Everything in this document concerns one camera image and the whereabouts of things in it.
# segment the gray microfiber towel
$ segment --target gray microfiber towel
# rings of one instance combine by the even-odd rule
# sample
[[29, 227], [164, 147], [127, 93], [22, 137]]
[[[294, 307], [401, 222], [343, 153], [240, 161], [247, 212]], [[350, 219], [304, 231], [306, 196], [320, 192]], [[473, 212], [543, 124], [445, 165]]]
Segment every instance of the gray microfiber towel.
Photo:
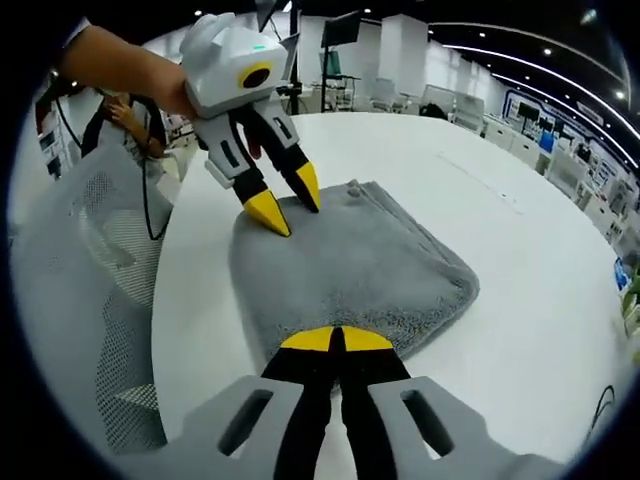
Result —
[[243, 320], [270, 360], [292, 334], [350, 325], [388, 338], [401, 358], [458, 319], [475, 273], [377, 183], [321, 190], [314, 214], [280, 199], [292, 235], [238, 216], [230, 267]]

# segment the white desk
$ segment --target white desk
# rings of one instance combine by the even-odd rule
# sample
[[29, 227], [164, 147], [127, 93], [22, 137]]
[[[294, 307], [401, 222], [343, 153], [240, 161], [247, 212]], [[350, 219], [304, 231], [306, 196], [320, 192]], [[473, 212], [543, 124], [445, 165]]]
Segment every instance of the white desk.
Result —
[[[616, 257], [589, 219], [508, 152], [447, 122], [371, 113], [294, 120], [321, 186], [378, 181], [478, 274], [475, 304], [406, 362], [409, 372], [483, 414], [506, 447], [570, 459], [616, 369]], [[192, 409], [262, 367], [227, 263], [241, 206], [203, 159], [187, 173], [156, 282], [153, 367], [169, 440]], [[277, 196], [291, 195], [268, 159], [259, 165]], [[355, 478], [338, 405], [316, 478]]]

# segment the white table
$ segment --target white table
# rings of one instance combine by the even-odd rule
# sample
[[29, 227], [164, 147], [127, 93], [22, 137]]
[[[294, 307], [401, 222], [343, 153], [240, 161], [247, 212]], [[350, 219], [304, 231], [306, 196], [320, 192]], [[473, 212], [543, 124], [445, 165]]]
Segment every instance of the white table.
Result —
[[[615, 254], [589, 219], [511, 154], [441, 120], [341, 113], [295, 124], [321, 187], [378, 181], [480, 279], [476, 302], [406, 362], [409, 372], [480, 412], [506, 447], [569, 460], [617, 368]], [[156, 282], [153, 368], [169, 440], [191, 410], [262, 368], [227, 263], [241, 206], [204, 158], [187, 173]], [[259, 165], [276, 196], [291, 195], [268, 159]], [[355, 478], [338, 406], [316, 478]]]

